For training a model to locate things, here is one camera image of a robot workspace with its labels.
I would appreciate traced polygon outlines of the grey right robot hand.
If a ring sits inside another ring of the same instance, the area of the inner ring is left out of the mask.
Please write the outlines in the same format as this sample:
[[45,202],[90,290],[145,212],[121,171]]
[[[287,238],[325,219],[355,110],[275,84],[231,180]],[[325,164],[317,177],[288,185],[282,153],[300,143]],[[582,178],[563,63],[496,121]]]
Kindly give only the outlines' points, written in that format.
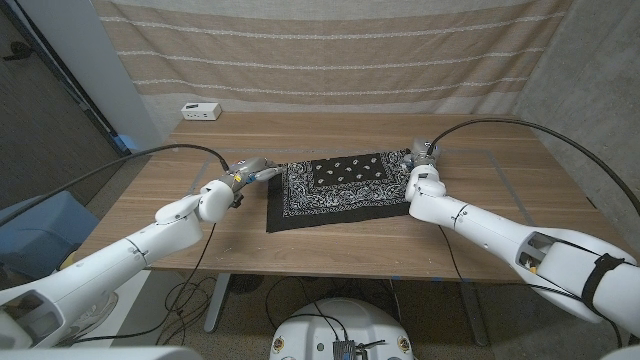
[[435,166],[441,154],[441,149],[437,145],[432,145],[425,138],[414,138],[411,151],[403,158],[404,165],[412,170],[420,165]]

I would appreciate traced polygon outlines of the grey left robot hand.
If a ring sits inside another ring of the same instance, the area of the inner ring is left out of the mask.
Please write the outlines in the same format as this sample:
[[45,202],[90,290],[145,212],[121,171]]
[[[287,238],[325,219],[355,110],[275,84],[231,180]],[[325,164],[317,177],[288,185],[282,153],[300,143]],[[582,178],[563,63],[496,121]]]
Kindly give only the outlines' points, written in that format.
[[284,167],[265,157],[252,157],[240,160],[229,166],[226,173],[219,178],[236,193],[253,182],[265,182],[282,174]]

